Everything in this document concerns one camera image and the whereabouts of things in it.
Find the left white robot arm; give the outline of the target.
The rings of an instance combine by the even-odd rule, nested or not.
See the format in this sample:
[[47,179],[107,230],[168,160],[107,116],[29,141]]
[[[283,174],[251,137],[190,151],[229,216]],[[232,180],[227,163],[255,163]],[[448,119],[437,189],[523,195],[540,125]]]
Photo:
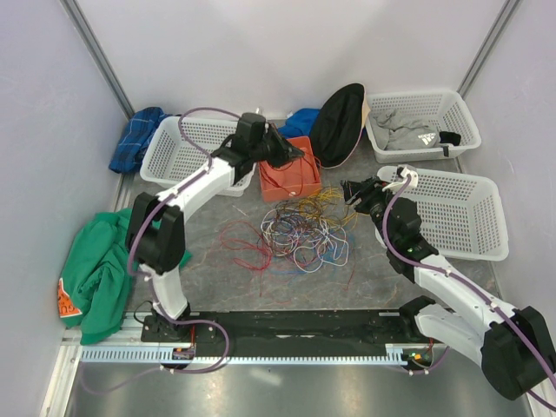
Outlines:
[[256,113],[237,116],[235,132],[219,148],[209,152],[190,139],[183,120],[210,107],[189,110],[179,116],[182,138],[207,157],[193,174],[158,195],[140,194],[134,202],[126,236],[128,273],[150,286],[153,307],[161,315],[161,332],[171,341],[188,337],[193,322],[189,301],[182,290],[179,264],[186,251],[186,222],[205,203],[237,184],[258,162],[278,169],[305,153],[283,138],[273,123]]

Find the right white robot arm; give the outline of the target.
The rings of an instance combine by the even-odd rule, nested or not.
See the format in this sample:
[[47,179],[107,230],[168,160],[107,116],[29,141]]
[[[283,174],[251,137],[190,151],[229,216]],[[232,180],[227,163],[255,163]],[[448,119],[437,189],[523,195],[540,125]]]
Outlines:
[[508,400],[530,394],[543,381],[554,382],[555,346],[544,316],[490,294],[426,240],[416,202],[403,195],[416,178],[408,171],[398,182],[377,176],[341,182],[345,203],[373,222],[394,270],[437,298],[407,304],[410,313],[397,322],[400,336],[444,343],[477,365]]

